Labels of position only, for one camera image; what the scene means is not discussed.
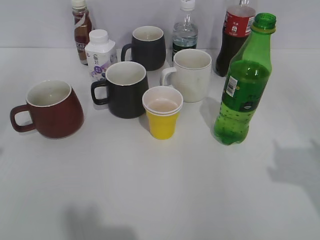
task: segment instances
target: bottle cap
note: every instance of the bottle cap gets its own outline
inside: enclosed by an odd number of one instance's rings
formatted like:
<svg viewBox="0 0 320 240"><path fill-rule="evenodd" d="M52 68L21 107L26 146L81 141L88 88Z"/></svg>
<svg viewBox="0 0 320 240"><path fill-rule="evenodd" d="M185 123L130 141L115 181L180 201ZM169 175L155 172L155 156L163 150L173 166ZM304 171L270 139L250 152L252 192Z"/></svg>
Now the bottle cap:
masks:
<svg viewBox="0 0 320 240"><path fill-rule="evenodd" d="M274 33L276 31L277 18L271 13L259 13L255 16L252 30L255 32Z"/></svg>
<svg viewBox="0 0 320 240"><path fill-rule="evenodd" d="M196 0L180 0L180 9L192 11L195 9Z"/></svg>
<svg viewBox="0 0 320 240"><path fill-rule="evenodd" d="M107 44L109 42L108 32L103 29L92 30L89 33L90 43L94 45Z"/></svg>
<svg viewBox="0 0 320 240"><path fill-rule="evenodd" d="M73 9L84 9L87 7L85 0L71 0Z"/></svg>

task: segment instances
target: green bottle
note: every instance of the green bottle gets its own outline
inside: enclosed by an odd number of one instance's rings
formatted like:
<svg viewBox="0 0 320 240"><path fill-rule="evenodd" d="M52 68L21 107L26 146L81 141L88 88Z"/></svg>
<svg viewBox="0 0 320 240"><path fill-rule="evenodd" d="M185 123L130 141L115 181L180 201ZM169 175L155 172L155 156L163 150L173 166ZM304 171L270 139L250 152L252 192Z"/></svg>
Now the green bottle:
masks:
<svg viewBox="0 0 320 240"><path fill-rule="evenodd" d="M222 93L220 114L211 133L224 145L245 140L272 71L270 37L276 31L276 16L259 13L251 34L230 61Z"/></svg>

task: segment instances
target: dark red ceramic mug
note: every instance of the dark red ceramic mug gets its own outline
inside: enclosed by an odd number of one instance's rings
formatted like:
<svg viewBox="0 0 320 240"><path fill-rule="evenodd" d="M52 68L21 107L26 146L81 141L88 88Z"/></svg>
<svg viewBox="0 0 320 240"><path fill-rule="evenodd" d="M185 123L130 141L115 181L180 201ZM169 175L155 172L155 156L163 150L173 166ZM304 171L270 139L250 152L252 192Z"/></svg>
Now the dark red ceramic mug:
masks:
<svg viewBox="0 0 320 240"><path fill-rule="evenodd" d="M16 114L29 111L32 123L18 125ZM48 138L64 138L76 132L84 122L84 113L72 87L59 80L43 81L29 90L26 105L10 112L12 127L19 133L37 129Z"/></svg>

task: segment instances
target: white cup rim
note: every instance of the white cup rim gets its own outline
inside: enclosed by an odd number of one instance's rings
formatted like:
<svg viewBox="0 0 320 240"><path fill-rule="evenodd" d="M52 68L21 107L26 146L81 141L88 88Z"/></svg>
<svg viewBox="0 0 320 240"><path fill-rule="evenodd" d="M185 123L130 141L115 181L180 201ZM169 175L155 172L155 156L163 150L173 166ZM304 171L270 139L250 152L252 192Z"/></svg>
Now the white cup rim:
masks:
<svg viewBox="0 0 320 240"><path fill-rule="evenodd" d="M109 77L109 72L113 71L115 68L118 68L119 66L121 65L133 65L133 66L137 66L137 68L140 68L143 70L143 76L136 80L136 81L133 81L133 82L130 82L128 84L120 84L120 83L117 83L116 81L114 81L113 79L110 79ZM147 75L147 70L144 66L142 66L140 63L138 62L135 62L135 61L119 61L119 62L116 62L114 64L112 64L111 66L109 66L107 68L107 70L105 71L105 79L107 81L109 81L110 83L114 84L114 85L117 85L117 86L132 86L132 85L135 85L141 81L143 81L145 78L146 78L146 75Z"/></svg>
<svg viewBox="0 0 320 240"><path fill-rule="evenodd" d="M162 88L162 89L170 89L170 90L174 90L177 94L179 94L180 98L181 98L181 103L180 105L174 109L174 110L171 110L171 111L155 111L155 110L152 110L151 108L149 108L146 103L145 103L145 96L146 94L148 94L148 92L150 92L152 89L154 88ZM174 115L176 114L178 111L181 110L182 106L184 104L184 97L182 96L181 92L179 92L177 89L173 88L173 87L170 87L170 86L154 86L150 89L148 89L147 91L145 91L145 93L143 94L142 96L142 105L143 107L150 113L154 114L154 115L157 115L157 116L171 116L171 115Z"/></svg>
<svg viewBox="0 0 320 240"><path fill-rule="evenodd" d="M49 104L49 105L36 105L36 104L31 103L31 102L29 101L29 99L28 99L29 93L30 93L35 87L37 87L38 85L41 85L41 84L44 84L44 83L48 83L48 82L59 82L59 83L68 85L68 86L69 86L69 92L68 92L68 94L67 94L63 99L61 99L60 101L55 102L55 103L53 103L53 104ZM38 83L34 84L34 85L29 89L29 91L26 93L25 101L26 101L29 105L31 105L31 106L33 106L33 107L36 107L36 108L49 108L49 107L52 107L52 106L55 106L55 105L58 105L58 104L62 103L64 100L66 100L66 99L70 96L71 92L72 92L72 87L71 87L71 85L70 85L69 83L65 82L65 81L62 81L62 80L44 80L44 81L41 81L41 82L38 82Z"/></svg>
<svg viewBox="0 0 320 240"><path fill-rule="evenodd" d="M176 61L177 56L179 56L179 55L182 54L183 52L187 52L187 51L188 51L188 52L202 52L202 53L204 53L205 55L207 55L207 56L209 57L210 61L209 61L209 63L208 63L206 66L204 66L204 67L199 67L199 68L190 68L190 67L185 67L185 66L182 66L182 65L178 64L177 61ZM176 64L177 66L179 66L179 67L182 68L182 69L187 69L187 70L201 70L201 69L206 69L206 68L208 68L208 67L210 67L210 66L212 65L212 57L210 56L209 53L207 53L207 52L205 52L205 51L202 51L202 50L200 50L200 49L188 48L188 49L182 49L182 50L178 51L178 52L173 56L173 62L174 62L174 64Z"/></svg>
<svg viewBox="0 0 320 240"><path fill-rule="evenodd" d="M161 36L159 36L158 38L152 39L152 40L145 40L145 39L141 39L141 38L137 37L137 35L136 35L137 31L139 31L141 29L151 29L151 28L160 30ZM140 26L140 27L137 27L135 30L133 30L132 36L135 39L137 39L139 41L142 41L142 42L154 42L154 41L157 41L157 40L161 39L164 36L164 31L160 27L157 27L157 26L149 26L149 25L148 26Z"/></svg>

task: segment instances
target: yellow cup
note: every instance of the yellow cup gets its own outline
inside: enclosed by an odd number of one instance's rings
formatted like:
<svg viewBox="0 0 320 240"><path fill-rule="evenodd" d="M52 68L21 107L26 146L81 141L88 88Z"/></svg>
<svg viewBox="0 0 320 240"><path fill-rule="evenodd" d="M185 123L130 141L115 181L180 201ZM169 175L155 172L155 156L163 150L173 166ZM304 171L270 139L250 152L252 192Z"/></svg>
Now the yellow cup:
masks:
<svg viewBox="0 0 320 240"><path fill-rule="evenodd" d="M159 115L146 110L149 119L150 133L156 139L165 140L175 133L179 112L173 115Z"/></svg>
<svg viewBox="0 0 320 240"><path fill-rule="evenodd" d="M142 104L152 136L160 140L172 137L183 102L182 94L169 86L155 86L144 93Z"/></svg>

